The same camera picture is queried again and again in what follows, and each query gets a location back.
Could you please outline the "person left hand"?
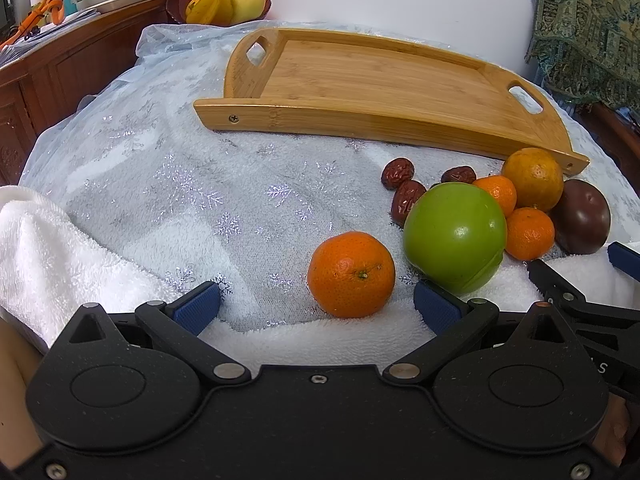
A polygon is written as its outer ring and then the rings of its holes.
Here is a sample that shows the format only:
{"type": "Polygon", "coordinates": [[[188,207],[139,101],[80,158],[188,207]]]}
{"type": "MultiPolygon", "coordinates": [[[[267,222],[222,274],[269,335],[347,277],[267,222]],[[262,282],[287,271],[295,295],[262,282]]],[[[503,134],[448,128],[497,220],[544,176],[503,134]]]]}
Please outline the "person left hand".
{"type": "Polygon", "coordinates": [[[13,469],[42,442],[26,408],[25,394],[41,354],[6,321],[0,327],[0,455],[13,469]]]}

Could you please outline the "person right hand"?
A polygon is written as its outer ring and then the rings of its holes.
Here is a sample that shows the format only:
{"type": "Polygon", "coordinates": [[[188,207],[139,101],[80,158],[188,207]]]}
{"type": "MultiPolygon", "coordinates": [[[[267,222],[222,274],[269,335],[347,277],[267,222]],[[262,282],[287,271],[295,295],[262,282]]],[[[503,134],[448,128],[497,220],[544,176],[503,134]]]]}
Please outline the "person right hand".
{"type": "Polygon", "coordinates": [[[619,467],[626,453],[625,437],[629,428],[629,413],[626,401],[611,394],[605,418],[593,439],[593,447],[611,464],[619,467]]]}

